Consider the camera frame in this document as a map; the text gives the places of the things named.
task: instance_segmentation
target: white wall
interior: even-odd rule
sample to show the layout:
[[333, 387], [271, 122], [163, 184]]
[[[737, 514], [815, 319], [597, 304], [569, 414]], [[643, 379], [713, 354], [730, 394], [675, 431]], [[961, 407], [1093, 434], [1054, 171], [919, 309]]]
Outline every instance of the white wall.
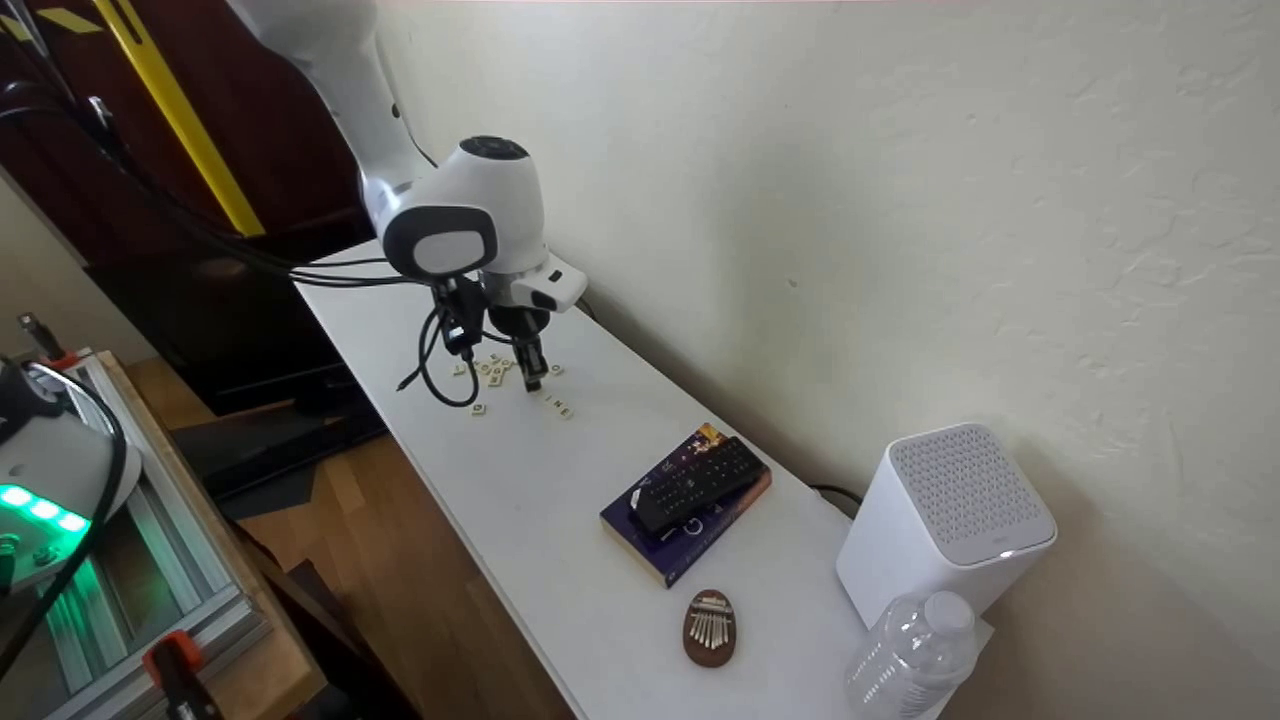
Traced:
[[17, 329], [36, 311], [67, 346], [113, 346], [124, 359], [152, 354], [149, 339], [82, 270], [48, 215], [0, 171], [0, 352], [32, 352]]
[[1066, 539], [957, 717], [1280, 710], [1280, 5], [388, 5], [427, 148], [523, 141], [599, 316], [800, 475], [1006, 434]]

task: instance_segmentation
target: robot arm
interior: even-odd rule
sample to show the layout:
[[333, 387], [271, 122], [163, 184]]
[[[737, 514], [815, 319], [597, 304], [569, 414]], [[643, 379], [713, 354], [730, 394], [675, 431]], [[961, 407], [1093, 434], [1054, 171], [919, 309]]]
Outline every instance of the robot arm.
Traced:
[[513, 141], [473, 137], [434, 169], [404, 122], [371, 0], [227, 5], [320, 93], [359, 162], [359, 195], [388, 262], [436, 292], [443, 346], [473, 354], [490, 309], [517, 342], [523, 387], [542, 387], [542, 329], [590, 292], [590, 274], [544, 242], [534, 155]]

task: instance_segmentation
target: book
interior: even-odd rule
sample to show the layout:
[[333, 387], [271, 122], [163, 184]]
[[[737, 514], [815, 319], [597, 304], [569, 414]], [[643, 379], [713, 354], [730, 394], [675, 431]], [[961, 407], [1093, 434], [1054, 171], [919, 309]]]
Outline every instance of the book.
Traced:
[[632, 514], [632, 490], [651, 485], [657, 475], [669, 475], [686, 459], [715, 447], [722, 440], [730, 434], [715, 422], [697, 427], [686, 444], [675, 444], [651, 471], [643, 471], [599, 510], [613, 537], [625, 549], [632, 549], [632, 554], [642, 554], [642, 563], [651, 568], [669, 588], [765, 495], [772, 475], [759, 471], [756, 485], [741, 486], [737, 495], [713, 509], [692, 510], [680, 526], [669, 526], [657, 539]]

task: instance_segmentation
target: white tabletop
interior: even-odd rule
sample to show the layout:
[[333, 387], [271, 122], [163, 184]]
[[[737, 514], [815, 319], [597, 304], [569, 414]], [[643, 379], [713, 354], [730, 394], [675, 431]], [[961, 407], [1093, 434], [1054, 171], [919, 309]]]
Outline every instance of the white tabletop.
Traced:
[[[607, 537], [599, 509], [715, 414], [597, 319], [563, 311], [544, 330], [550, 359], [563, 369], [550, 374], [550, 394], [569, 414], [528, 394], [521, 370], [484, 387], [490, 413], [475, 414], [420, 382], [395, 393], [434, 311], [427, 288], [304, 288], [304, 299], [578, 717], [849, 720], [840, 676], [865, 637], [835, 583], [849, 521], [768, 459], [765, 498], [664, 588]], [[450, 359], [436, 370], [464, 393]], [[737, 657], [715, 671], [680, 648], [702, 588], [724, 588], [741, 618]]]

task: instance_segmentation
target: green light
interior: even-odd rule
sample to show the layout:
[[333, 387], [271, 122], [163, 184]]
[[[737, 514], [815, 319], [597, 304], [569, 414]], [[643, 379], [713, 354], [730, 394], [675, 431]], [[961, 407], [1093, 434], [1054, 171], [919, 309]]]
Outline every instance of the green light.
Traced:
[[66, 532], [83, 532], [88, 523], [83, 523], [83, 514], [66, 510], [66, 521], [56, 521], [56, 526], [66, 526]]
[[56, 514], [62, 514], [62, 509], [56, 509], [56, 505], [48, 505], [48, 498], [36, 498], [36, 505], [32, 505], [32, 514], [41, 514], [41, 521], [56, 521]]
[[24, 509], [24, 505], [32, 505], [32, 490], [24, 490], [24, 486], [4, 486], [0, 498], [11, 505], [11, 509]]

